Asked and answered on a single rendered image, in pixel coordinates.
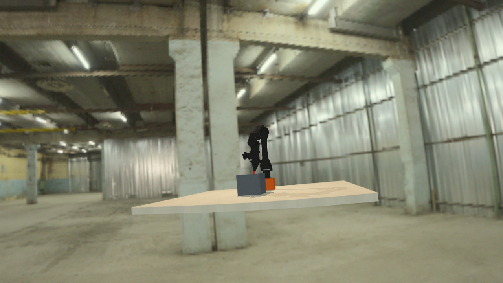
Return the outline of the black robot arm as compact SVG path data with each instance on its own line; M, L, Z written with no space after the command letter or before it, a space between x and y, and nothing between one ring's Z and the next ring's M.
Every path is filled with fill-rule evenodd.
M248 139L248 145L252 149L259 149L259 141L261 139L262 141L262 160L260 163L260 168L263 173L265 173L265 179L270 179L271 178L271 171L272 171L272 165L271 161L268 159L268 150L267 150L267 143L266 140L269 137L269 130L268 128L264 127L263 125L258 125L255 131L252 131L250 133L249 139ZM248 156L252 155L252 152L247 153L244 152L242 155L244 160L248 159ZM265 169L271 169L271 170L265 170Z

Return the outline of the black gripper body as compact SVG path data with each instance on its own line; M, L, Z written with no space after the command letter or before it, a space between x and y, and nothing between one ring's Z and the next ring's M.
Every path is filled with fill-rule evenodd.
M259 159L259 149L251 149L251 155L248 156L248 159L252 159L252 161L259 161L261 163L261 160Z

